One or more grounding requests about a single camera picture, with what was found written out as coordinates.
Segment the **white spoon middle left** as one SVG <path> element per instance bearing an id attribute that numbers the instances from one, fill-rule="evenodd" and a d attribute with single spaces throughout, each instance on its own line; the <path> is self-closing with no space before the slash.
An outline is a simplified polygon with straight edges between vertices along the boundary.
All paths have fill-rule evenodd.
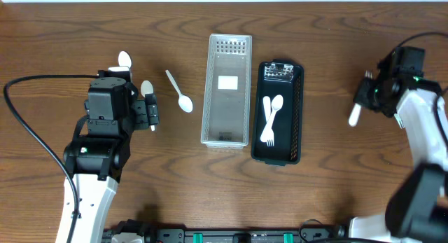
<path id="1" fill-rule="evenodd" d="M 143 81 L 141 84 L 141 94 L 145 99 L 148 124 L 151 130 L 155 131 L 155 119 L 158 116 L 157 106 L 154 100 L 154 89 L 150 81 Z"/>

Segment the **white spoon group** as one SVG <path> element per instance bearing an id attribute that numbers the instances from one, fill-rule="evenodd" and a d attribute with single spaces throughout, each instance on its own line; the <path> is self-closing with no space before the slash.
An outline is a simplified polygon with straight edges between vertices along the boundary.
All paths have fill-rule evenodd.
<path id="1" fill-rule="evenodd" d="M 282 108 L 283 103 L 284 99 L 282 95 L 275 96 L 274 99 L 271 101 L 272 112 L 260 136 L 260 140 L 262 142 L 265 142 L 268 147 L 274 146 L 274 131 L 272 129 L 272 126 L 274 123 L 275 115 L 277 111 L 279 111 Z"/>

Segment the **white spoon far left top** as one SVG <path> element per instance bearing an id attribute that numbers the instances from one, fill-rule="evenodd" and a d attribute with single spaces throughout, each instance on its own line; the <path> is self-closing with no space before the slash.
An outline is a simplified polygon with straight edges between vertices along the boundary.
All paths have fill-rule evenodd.
<path id="1" fill-rule="evenodd" d="M 128 52 L 126 52 L 124 50 L 119 52 L 118 65 L 120 67 L 127 67 L 129 69 L 132 67 L 132 58 Z"/>

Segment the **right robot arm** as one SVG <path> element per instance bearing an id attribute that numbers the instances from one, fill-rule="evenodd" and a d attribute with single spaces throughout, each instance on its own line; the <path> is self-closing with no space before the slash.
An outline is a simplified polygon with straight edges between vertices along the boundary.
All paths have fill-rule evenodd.
<path id="1" fill-rule="evenodd" d="M 407 134 L 413 172 L 380 215 L 350 220 L 349 239 L 379 242 L 446 242 L 447 209 L 437 204 L 447 194 L 447 117 L 442 88 L 424 78 L 425 50 L 399 46 L 365 73 L 353 99 L 348 123 L 362 109 L 395 118 Z"/>

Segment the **black plastic basket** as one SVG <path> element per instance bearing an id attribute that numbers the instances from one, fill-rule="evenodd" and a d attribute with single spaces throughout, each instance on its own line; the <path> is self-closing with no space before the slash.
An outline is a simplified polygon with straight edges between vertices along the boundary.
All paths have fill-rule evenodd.
<path id="1" fill-rule="evenodd" d="M 292 60 L 261 62 L 258 68 L 251 156 L 269 165 L 297 164 L 301 157 L 303 85 L 305 71 Z M 272 123 L 274 140 L 263 142 L 267 124 L 263 98 L 283 97 L 282 108 Z"/>

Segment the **white spoon near clear basket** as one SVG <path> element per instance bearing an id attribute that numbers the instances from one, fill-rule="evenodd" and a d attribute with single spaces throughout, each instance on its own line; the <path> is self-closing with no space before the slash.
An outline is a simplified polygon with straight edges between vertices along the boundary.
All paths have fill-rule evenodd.
<path id="1" fill-rule="evenodd" d="M 169 72 L 169 70 L 166 70 L 165 73 L 166 73 L 168 79 L 170 80 L 171 84 L 173 85 L 175 91 L 178 93 L 178 105 L 186 113 L 191 113 L 193 111 L 193 101 L 191 100 L 191 98 L 189 98 L 188 96 L 184 95 L 180 91 L 180 89 L 179 89 L 179 87 L 178 87 L 174 77 Z"/>

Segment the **clear plastic basket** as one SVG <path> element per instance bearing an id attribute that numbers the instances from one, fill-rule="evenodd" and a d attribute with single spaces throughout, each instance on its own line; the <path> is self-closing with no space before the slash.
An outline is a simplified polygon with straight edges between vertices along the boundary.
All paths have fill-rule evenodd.
<path id="1" fill-rule="evenodd" d="M 201 143 L 242 149 L 249 143 L 252 37 L 209 37 Z"/>

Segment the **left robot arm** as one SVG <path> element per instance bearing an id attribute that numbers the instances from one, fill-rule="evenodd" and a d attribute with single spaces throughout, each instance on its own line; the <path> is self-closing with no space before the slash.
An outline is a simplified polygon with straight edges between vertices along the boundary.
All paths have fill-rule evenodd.
<path id="1" fill-rule="evenodd" d="M 103 77 L 91 82 L 86 114 L 64 149 L 69 176 L 57 242 L 100 242 L 106 218 L 130 157 L 136 130 L 159 123 L 157 98 L 150 81 L 140 88 L 128 78 Z"/>

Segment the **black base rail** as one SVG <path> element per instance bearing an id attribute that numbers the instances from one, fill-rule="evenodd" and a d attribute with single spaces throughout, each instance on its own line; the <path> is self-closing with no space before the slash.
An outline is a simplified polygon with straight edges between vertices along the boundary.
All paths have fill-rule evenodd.
<path id="1" fill-rule="evenodd" d="M 112 229 L 105 230 L 102 242 L 147 242 L 147 243 L 299 243 L 313 242 L 321 239 L 345 238 L 348 228 L 343 225 L 323 225 L 311 222 L 299 228 L 284 230 L 241 229 L 241 230 L 212 230 L 168 228 L 151 225 L 141 221 L 121 221 Z"/>

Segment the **white fork group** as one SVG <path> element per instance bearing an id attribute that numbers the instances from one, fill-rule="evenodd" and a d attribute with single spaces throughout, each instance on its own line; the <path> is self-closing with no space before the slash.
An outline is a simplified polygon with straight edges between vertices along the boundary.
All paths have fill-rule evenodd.
<path id="1" fill-rule="evenodd" d="M 271 115 L 271 99 L 268 96 L 264 96 L 262 99 L 262 102 L 263 102 L 265 120 L 266 120 L 266 123 L 268 124 L 270 115 Z M 268 128 L 267 131 L 265 131 L 267 124 L 265 125 L 265 128 L 264 128 L 265 134 L 262 134 L 260 136 L 260 140 L 262 142 L 265 142 L 268 147 L 273 147 L 274 146 L 274 133 L 272 131 L 272 128 Z"/>
<path id="2" fill-rule="evenodd" d="M 372 72 L 371 71 L 366 71 L 365 72 L 365 77 L 366 78 L 372 78 Z M 349 120 L 348 120 L 348 124 L 351 127 L 355 127 L 357 125 L 358 120 L 360 118 L 360 114 L 361 114 L 361 107 L 362 106 L 360 104 L 357 104 L 357 103 L 353 104 L 353 108 L 352 108 L 352 111 L 351 111 L 351 114 L 350 114 Z"/>

